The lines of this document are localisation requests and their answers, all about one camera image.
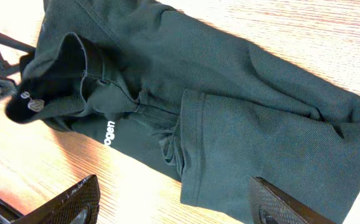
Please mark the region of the black t-shirt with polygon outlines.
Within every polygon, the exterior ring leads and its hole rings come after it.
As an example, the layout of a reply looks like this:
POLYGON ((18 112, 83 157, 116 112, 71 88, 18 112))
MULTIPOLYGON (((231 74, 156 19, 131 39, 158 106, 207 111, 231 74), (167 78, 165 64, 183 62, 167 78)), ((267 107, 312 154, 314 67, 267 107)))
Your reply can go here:
POLYGON ((6 115, 84 134, 244 223, 251 177, 335 223, 360 192, 360 96, 156 1, 50 1, 6 115))

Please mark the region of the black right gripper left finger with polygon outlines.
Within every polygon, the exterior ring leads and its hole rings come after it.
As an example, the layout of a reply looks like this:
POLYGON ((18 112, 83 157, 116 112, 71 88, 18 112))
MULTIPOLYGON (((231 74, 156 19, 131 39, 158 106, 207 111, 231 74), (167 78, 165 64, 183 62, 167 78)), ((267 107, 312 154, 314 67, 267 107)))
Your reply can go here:
POLYGON ((100 187, 89 175, 14 224, 96 224, 100 210, 100 187))

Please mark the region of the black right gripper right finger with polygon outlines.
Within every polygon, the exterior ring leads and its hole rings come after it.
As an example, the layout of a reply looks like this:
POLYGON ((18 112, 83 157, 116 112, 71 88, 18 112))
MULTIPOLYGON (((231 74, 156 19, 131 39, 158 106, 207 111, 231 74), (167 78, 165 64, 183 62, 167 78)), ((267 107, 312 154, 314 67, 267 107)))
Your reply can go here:
POLYGON ((261 177, 250 178, 250 210, 258 224, 334 224, 261 177))

